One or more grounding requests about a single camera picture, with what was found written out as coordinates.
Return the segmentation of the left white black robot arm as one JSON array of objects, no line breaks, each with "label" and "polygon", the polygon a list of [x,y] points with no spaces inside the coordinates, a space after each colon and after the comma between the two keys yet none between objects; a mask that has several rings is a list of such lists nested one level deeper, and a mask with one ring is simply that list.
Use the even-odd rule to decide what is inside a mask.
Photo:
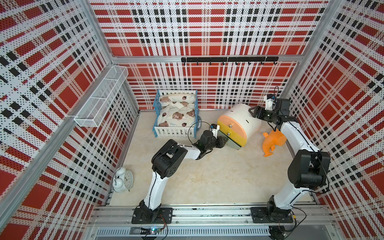
[{"label": "left white black robot arm", "polygon": [[170,177],[180,167],[184,159],[201,160],[213,149],[223,148],[227,137],[218,136],[218,130],[205,130],[201,138],[191,146],[180,145],[175,140],[168,140],[153,156],[152,180],[146,197],[134,209],[131,223],[164,224],[172,222],[173,208],[162,207],[162,196]]}]

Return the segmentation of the round cabinet with coloured drawers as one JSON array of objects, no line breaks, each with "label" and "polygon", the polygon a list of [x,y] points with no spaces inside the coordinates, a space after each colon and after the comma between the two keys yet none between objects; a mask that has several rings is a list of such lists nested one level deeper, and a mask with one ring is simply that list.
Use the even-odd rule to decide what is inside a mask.
[{"label": "round cabinet with coloured drawers", "polygon": [[250,108],[245,104],[237,104],[218,118],[220,132],[229,139],[227,145],[233,149],[244,147],[262,125],[261,120],[251,115]]}]

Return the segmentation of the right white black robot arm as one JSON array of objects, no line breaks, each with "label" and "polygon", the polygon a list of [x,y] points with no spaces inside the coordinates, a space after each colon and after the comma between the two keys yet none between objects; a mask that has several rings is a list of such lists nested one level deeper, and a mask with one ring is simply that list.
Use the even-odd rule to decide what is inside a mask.
[{"label": "right white black robot arm", "polygon": [[264,97],[264,107],[250,108],[252,117],[267,122],[270,133],[264,133],[262,149],[265,157],[272,155],[276,146],[289,143],[294,158],[288,167],[288,183],[270,197],[265,217],[271,222],[291,222],[294,204],[306,193],[325,186],[328,181],[330,154],[322,152],[306,136],[295,117],[289,116],[290,100],[274,95]]}]

